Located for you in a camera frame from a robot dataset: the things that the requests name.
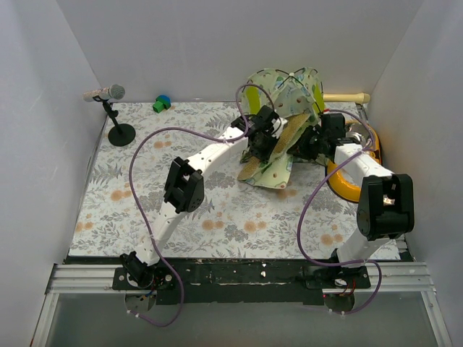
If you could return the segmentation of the green avocado print pet tent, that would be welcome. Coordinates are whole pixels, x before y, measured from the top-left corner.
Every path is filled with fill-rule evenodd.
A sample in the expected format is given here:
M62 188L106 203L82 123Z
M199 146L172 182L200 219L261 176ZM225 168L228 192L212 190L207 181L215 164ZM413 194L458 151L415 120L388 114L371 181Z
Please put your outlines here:
M285 72L266 68L251 74L247 84L239 91L242 110L253 114L261 106L273 106L286 123L280 128L281 136L267 162L251 155L250 149L243 152L245 166L237 179L254 187L285 189L294 160L289 148L296 144L308 127L318 124L319 114L325 109L318 70L303 67Z

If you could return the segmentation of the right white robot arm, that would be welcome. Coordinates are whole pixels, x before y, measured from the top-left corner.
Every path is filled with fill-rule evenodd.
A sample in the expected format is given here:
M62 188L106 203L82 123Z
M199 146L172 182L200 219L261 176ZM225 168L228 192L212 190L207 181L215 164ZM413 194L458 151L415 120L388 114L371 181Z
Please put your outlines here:
M346 171L360 188L354 233L329 260L311 261L314 265L328 267L328 281L339 288L352 281L352 268L369 262L377 249L388 240L409 233L415 224L412 178L384 168L373 157L376 138L362 119L358 123L368 132L367 139L361 142L348 137L346 115L339 109L327 110L321 116L321 123L308 127L290 150L304 159L322 155L335 165L317 189L339 170Z

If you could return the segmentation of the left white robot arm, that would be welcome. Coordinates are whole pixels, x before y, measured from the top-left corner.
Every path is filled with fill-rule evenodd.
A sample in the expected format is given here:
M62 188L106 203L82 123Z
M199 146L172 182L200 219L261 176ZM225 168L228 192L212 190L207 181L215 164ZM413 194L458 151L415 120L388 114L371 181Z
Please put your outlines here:
M243 115L233 120L217 138L180 127L167 127L154 131L140 143L129 165L129 185L145 221L148 236L137 245L135 251L120 257L130 282L136 288L145 289L153 283L156 263L166 262L161 254L166 242L179 222L203 203L207 177L230 157L245 149L256 154L260 160L269 159L286 123L287 120L281 118L272 108L263 106L255 115ZM132 172L143 145L151 137L170 130L193 134L211 140L213 144L187 159L173 159L164 185L161 207L155 218L155 227L152 228L135 192Z

